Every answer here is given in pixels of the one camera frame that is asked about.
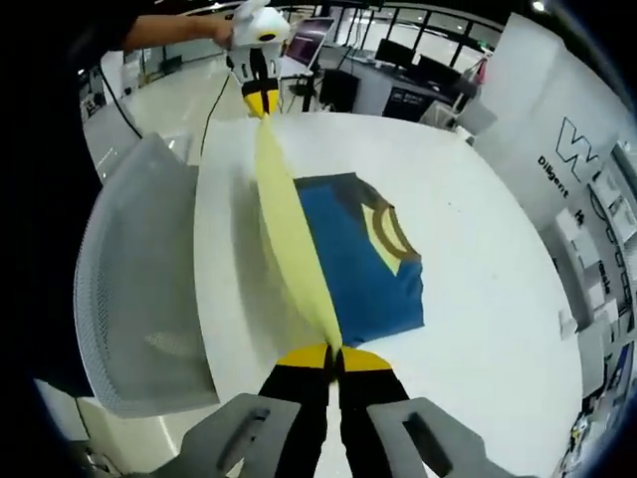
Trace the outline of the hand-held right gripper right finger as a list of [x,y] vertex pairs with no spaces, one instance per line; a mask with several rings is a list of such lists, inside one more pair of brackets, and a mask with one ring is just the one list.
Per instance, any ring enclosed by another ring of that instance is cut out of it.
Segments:
[[408,396],[385,359],[344,347],[336,356],[340,436],[354,477],[502,477],[484,440],[424,398]]

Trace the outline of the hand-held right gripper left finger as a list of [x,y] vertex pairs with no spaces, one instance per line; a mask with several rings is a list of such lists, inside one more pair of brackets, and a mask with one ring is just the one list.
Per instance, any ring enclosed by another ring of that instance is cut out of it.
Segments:
[[326,437],[332,348],[280,358],[257,394],[241,393],[184,436],[181,477],[312,477]]

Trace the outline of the person's left hand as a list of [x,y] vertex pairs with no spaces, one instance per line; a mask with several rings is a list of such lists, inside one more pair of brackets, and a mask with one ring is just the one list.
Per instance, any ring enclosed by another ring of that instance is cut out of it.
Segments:
[[230,50],[233,40],[232,22],[225,19],[216,22],[213,32],[211,33],[211,38],[221,48]]

